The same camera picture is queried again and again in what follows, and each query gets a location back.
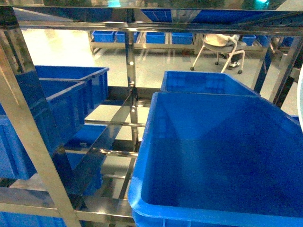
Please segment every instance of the vertical metal post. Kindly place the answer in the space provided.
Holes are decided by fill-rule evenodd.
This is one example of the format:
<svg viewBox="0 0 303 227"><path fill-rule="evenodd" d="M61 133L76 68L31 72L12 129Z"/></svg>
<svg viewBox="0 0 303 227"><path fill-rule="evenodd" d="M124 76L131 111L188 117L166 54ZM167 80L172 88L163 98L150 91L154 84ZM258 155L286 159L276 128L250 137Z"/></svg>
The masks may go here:
<svg viewBox="0 0 303 227"><path fill-rule="evenodd" d="M278 78L276 80L274 89L270 95L269 101L277 106L282 106L283 102L280 99L283 95L283 90L287 82L288 77L290 76L294 63L300 53L300 50L303 47L303 37L296 37L291 45L287 58L283 63Z"/></svg>
<svg viewBox="0 0 303 227"><path fill-rule="evenodd" d="M89 36L89 48L90 48L91 53L94 54L95 48L90 45L90 42L93 40L92 31L88 31L87 33Z"/></svg>
<svg viewBox="0 0 303 227"><path fill-rule="evenodd" d="M127 22L134 22L134 10L127 10ZM137 112L137 88L136 88L136 64L134 57L134 33L125 33L125 52L126 52L126 70L127 70L127 80L128 89L132 94L132 106L131 106L131 122L138 123L138 112ZM138 138L138 127L132 127L132 139L134 143L134 150L138 148L139 138Z"/></svg>
<svg viewBox="0 0 303 227"><path fill-rule="evenodd" d="M251 88L258 93L261 92L273 56L273 52L270 48L270 39L263 37L260 42L265 49L262 52L262 58L260 59L255 78L251 85Z"/></svg>
<svg viewBox="0 0 303 227"><path fill-rule="evenodd" d="M48 133L60 138L12 7L0 7L0 103L66 226L81 227L37 125L44 113L40 120L50 126ZM64 159L62 146L57 153Z"/></svg>

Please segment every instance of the metal shelf rail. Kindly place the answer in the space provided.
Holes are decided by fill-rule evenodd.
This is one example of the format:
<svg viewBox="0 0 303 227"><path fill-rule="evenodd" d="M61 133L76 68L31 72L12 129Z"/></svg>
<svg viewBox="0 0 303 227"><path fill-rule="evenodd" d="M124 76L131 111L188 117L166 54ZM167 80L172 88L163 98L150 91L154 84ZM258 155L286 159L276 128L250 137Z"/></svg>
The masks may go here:
<svg viewBox="0 0 303 227"><path fill-rule="evenodd" d="M125 200L135 158L140 143L138 141L137 107L149 105L151 95L157 89L136 87L134 35L133 32L191 32L223 33L251 35L296 35L283 68L278 76L271 101L279 103L279 98L291 69L303 46L303 12L290 11L297 5L295 0L271 0L260 3L251 0L152 0L152 1L0 1L0 102L12 122L22 144L30 156L36 170L47 187L47 192L9 188L9 183L0 187L0 211L33 215L61 217L67 227L80 227L79 220L112 224L134 225L131 208ZM171 20L153 21L142 16L142 9L155 10L165 8L171 12ZM105 132L87 151L77 171L70 168L60 169L54 162L66 159L66 150L60 146L51 156L34 119L31 107L40 105L48 112L46 119L53 123L49 133L58 135L51 112L46 105L41 86L38 83L34 64L28 52L20 26L43 29L109 30L125 31L125 52L128 87L109 88L109 99L105 104L121 105ZM272 50L269 44L263 50L252 88L260 92L267 70L271 63ZM125 123L128 114L131 123ZM110 150L113 137L122 126L132 128L131 146L129 143L115 141L119 149ZM70 193L70 188L77 187L82 192L90 181L90 169L97 169L100 157L112 155L131 157L132 161L125 176L119 199L96 198L93 203L89 198Z"/></svg>

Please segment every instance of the gray floor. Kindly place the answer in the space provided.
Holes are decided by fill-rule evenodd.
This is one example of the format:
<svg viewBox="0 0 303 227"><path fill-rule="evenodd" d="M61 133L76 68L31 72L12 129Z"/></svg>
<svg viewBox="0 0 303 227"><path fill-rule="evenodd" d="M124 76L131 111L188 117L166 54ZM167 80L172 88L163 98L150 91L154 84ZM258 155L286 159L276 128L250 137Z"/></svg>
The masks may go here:
<svg viewBox="0 0 303 227"><path fill-rule="evenodd" d="M33 30L23 31L26 43L35 65L65 65L65 66L102 66L109 67L108 84L110 86L127 86L125 51L124 50L101 50L92 55L89 49L88 35L83 31L68 30ZM193 64L195 55L182 55L176 51L137 51L136 52L136 75L138 87L160 88L164 71L166 70L189 70ZM196 71L220 72L223 60L219 66L215 66L215 55L204 54L198 60ZM247 53L245 66L241 75L238 70L227 70L246 86L250 87L259 63L259 56ZM272 64L267 74L266 81L261 91L264 98L269 98L279 69L276 67L278 60ZM296 106L297 84L294 83L283 105L283 110L288 114L297 114ZM101 105L88 119L110 121L117 106ZM139 123L145 123L149 109L138 109ZM139 137L142 139L143 128L139 129ZM117 139L131 140L131 130L123 127ZM129 160L106 159L102 167L103 174L123 175L127 169ZM115 183L116 188L121 188L122 181Z"/></svg>

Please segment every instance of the blue bin on shelf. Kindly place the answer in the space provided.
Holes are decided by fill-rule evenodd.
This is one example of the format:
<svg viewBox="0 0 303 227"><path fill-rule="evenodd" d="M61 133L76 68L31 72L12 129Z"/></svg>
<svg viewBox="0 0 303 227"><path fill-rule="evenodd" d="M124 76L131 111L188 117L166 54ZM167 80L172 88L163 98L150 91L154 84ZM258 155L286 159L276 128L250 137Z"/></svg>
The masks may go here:
<svg viewBox="0 0 303 227"><path fill-rule="evenodd" d="M146 43L148 44L164 44L165 33L164 32L147 32Z"/></svg>
<svg viewBox="0 0 303 227"><path fill-rule="evenodd" d="M252 46L256 38L255 35L245 35L242 38L242 42L245 42L247 46Z"/></svg>
<svg viewBox="0 0 303 227"><path fill-rule="evenodd" d="M107 71L103 67L36 66L39 78L53 78L59 81L84 81L85 116L96 109L108 96Z"/></svg>
<svg viewBox="0 0 303 227"><path fill-rule="evenodd" d="M258 96L155 93L128 200L139 227L303 226L303 133Z"/></svg>
<svg viewBox="0 0 303 227"><path fill-rule="evenodd" d="M105 128L106 125L85 124L84 127L64 145L64 147L69 150L90 148Z"/></svg>
<svg viewBox="0 0 303 227"><path fill-rule="evenodd" d="M40 80L46 100L54 116L61 136L55 138L48 134L52 124L45 121L45 112L34 115L37 126L46 141L50 154L55 152L61 142L66 143L84 125L83 92L84 82ZM0 105L0 177L29 179L35 168L29 159L19 137Z"/></svg>
<svg viewBox="0 0 303 227"><path fill-rule="evenodd" d="M0 212L2 227L66 227L62 218Z"/></svg>
<svg viewBox="0 0 303 227"><path fill-rule="evenodd" d="M166 71L161 91L259 96L225 73Z"/></svg>
<svg viewBox="0 0 303 227"><path fill-rule="evenodd" d="M172 44L187 44L190 45L193 43L193 34L192 33L176 33L173 32L172 35Z"/></svg>
<svg viewBox="0 0 303 227"><path fill-rule="evenodd" d="M134 42L137 42L140 32L134 32ZM116 40L118 43L125 43L125 32L116 32Z"/></svg>
<svg viewBox="0 0 303 227"><path fill-rule="evenodd" d="M94 31L93 36L97 43L113 43L115 40L115 32L112 31Z"/></svg>
<svg viewBox="0 0 303 227"><path fill-rule="evenodd" d="M293 41L294 41L294 37L291 36L284 37L281 46L291 46L293 44Z"/></svg>

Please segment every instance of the stainless steel shelf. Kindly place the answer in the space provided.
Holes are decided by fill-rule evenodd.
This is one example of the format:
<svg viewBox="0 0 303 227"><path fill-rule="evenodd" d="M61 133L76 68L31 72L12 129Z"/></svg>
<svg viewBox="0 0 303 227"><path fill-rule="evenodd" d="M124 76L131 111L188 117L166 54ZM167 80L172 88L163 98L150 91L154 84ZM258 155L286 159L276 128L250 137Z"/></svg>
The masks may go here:
<svg viewBox="0 0 303 227"><path fill-rule="evenodd" d="M131 207L125 200L125 192L135 164L140 143L138 141L138 127L144 124L138 123L137 107L149 106L155 88L136 87L134 50L137 49L177 49L192 50L200 49L199 39L193 45L171 45L171 40L165 44L146 44L144 38L134 42L133 32L192 32L192 33L224 33L224 34L253 34L253 35L303 35L303 9L293 11L287 6L292 0L271 0L268 5L256 5L251 0L214 0L202 3L201 1L183 0L154 0L154 1L120 1L119 5L113 5L113 1L48 1L38 0L29 3L27 0L6 0L0 2L0 102L11 120L17 134L20 137L27 153L31 157L46 191L25 188L0 187L0 211L42 215L50 217L61 217L67 227L80 227L79 220L93 222L104 222L112 224L134 225ZM169 22L152 22L147 18L142 9L167 9L172 18ZM109 10L108 17L104 10ZM259 11L261 17L245 19L243 17L226 23L220 21L196 21L199 14L216 12L222 18L229 18L229 13L242 14ZM97 159L100 155L116 156L129 161L127 171L124 175L104 175L102 189L90 197L75 196L67 193L66 181L70 179L66 170L57 170L41 138L41 133L33 118L30 106L32 102L26 92L37 94L37 101L45 103L45 97L40 86L33 87L31 83L37 81L38 77L30 58L20 26L43 29L76 29L76 30L112 30L125 31L125 44L101 44L93 41L89 33L91 50L95 48L125 48L128 87L110 87L109 100L107 104L119 104L121 108L110 122L93 122L108 124L106 132L116 134L122 126L132 129L132 141L117 141L115 147L119 149L110 150L109 138L101 135L97 142L85 152L90 160ZM278 82L273 91L274 102L281 93L281 88L290 74L298 50L303 46L303 39L295 39L290 47L283 69L278 77ZM252 49L261 51L263 58L257 68L257 74L253 81L253 89L260 92L264 83L267 70L270 66L272 50L270 45L264 47L256 46ZM20 81L20 76L28 76L27 87ZM131 114L131 123L125 123L128 114ZM49 121L53 121L51 113L48 114ZM55 127L50 133L58 133ZM63 146L56 151L64 155ZM96 166L94 162L81 164L84 172L88 167ZM77 183L82 189L86 183Z"/></svg>

